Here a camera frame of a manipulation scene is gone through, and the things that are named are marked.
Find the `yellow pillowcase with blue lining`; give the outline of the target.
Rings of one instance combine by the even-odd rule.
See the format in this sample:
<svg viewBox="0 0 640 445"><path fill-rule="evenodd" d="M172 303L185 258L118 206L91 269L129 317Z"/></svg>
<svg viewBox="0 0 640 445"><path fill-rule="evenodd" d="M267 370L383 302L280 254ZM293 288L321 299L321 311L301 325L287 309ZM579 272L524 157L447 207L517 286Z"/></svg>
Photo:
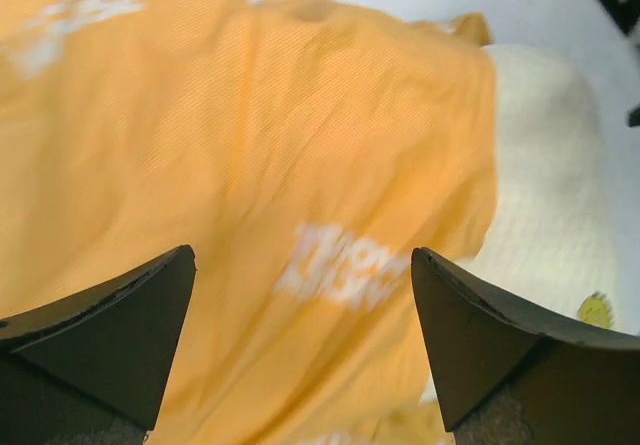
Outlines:
<svg viewBox="0 0 640 445"><path fill-rule="evenodd" d="M1 312L180 244L154 444L448 444L410 256L496 203L484 18L331 0L1 0Z"/></svg>

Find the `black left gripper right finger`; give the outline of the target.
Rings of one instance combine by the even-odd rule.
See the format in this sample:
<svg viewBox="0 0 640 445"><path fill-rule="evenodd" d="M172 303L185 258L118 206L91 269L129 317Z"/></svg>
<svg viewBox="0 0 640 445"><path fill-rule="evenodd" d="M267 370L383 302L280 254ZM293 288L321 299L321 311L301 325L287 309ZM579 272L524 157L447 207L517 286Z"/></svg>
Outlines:
<svg viewBox="0 0 640 445"><path fill-rule="evenodd" d="M411 281L458 444L635 444L639 340L552 312L426 248Z"/></svg>

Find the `cream quilted pillow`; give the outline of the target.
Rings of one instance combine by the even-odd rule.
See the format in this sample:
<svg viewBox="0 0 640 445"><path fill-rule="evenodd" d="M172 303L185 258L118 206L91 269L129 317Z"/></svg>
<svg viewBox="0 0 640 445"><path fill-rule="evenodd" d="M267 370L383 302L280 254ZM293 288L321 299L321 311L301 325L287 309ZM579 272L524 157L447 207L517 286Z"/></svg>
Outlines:
<svg viewBox="0 0 640 445"><path fill-rule="evenodd" d="M577 65L519 46L442 58L416 246L573 322L619 327L619 260L596 100Z"/></svg>

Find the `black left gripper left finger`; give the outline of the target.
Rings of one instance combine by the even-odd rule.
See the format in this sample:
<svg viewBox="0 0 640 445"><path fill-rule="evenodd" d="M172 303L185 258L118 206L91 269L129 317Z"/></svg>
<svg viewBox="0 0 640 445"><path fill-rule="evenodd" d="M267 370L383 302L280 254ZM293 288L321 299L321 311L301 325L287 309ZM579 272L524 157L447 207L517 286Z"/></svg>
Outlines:
<svg viewBox="0 0 640 445"><path fill-rule="evenodd" d="M4 444L142 444L192 295L188 245L1 321Z"/></svg>

